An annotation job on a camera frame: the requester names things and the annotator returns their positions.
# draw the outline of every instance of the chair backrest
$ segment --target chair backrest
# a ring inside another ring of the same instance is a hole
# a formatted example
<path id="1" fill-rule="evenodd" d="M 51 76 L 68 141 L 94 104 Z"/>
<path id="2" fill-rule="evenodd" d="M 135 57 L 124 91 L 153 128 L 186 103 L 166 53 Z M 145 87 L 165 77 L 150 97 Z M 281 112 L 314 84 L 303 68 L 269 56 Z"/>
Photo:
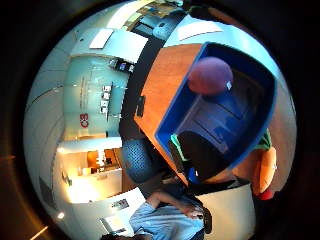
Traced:
<path id="1" fill-rule="evenodd" d="M 204 229 L 201 229 L 190 240 L 203 240 L 203 239 L 204 239 Z"/>
<path id="2" fill-rule="evenodd" d="M 171 135 L 168 142 L 172 158 L 177 168 L 184 170 L 189 181 L 202 182 L 228 166 L 223 154 L 200 134 L 188 130 L 179 133 L 175 138 L 172 138 L 173 136 Z M 188 168 L 183 166 L 186 162 L 189 162 Z"/>
<path id="3" fill-rule="evenodd" d="M 125 170 L 135 183 L 147 181 L 161 169 L 161 162 L 152 155 L 145 139 L 126 140 L 121 151 Z"/>

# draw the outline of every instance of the wooden desk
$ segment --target wooden desk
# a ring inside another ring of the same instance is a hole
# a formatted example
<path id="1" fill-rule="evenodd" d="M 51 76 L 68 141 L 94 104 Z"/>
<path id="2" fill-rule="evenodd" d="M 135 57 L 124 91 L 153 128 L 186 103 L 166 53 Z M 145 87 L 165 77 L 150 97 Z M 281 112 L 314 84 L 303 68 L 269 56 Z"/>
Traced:
<path id="1" fill-rule="evenodd" d="M 177 172 L 171 156 L 158 143 L 155 133 L 200 48 L 201 44 L 185 44 L 159 51 L 141 92 L 141 95 L 146 96 L 143 117 L 134 117 L 141 130 L 186 185 L 186 177 Z"/>

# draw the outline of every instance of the blue office chair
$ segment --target blue office chair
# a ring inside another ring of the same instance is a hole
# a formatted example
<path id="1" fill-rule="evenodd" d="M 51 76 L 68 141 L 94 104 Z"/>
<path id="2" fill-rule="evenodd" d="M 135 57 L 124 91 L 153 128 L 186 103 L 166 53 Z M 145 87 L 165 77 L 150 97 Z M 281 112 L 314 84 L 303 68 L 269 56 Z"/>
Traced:
<path id="1" fill-rule="evenodd" d="M 145 182 L 166 168 L 165 161 L 146 138 L 124 141 L 121 151 L 125 170 L 135 183 Z"/>

